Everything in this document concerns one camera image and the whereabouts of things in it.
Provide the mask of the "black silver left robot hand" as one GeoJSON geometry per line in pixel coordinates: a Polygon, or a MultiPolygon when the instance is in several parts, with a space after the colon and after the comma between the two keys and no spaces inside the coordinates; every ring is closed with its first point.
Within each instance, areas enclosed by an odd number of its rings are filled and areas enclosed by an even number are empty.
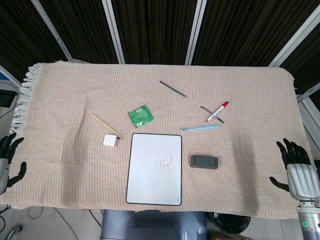
{"type": "Polygon", "coordinates": [[[0,194],[6,192],[7,188],[11,188],[17,182],[22,180],[27,171],[27,163],[23,161],[20,165],[20,170],[18,174],[12,178],[9,176],[10,166],[13,160],[13,157],[16,152],[16,148],[20,143],[23,142],[24,138],[18,138],[13,141],[17,136],[14,132],[8,136],[4,136],[0,140],[0,194]]]}

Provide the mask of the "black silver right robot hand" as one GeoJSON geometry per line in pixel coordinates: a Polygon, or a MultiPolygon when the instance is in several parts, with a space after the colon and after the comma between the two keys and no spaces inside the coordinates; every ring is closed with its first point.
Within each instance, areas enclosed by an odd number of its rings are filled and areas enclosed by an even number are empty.
{"type": "Polygon", "coordinates": [[[297,201],[315,201],[320,198],[320,180],[316,168],[311,164],[307,151],[293,141],[277,141],[285,167],[287,183],[269,177],[271,183],[286,192],[297,201]]]}

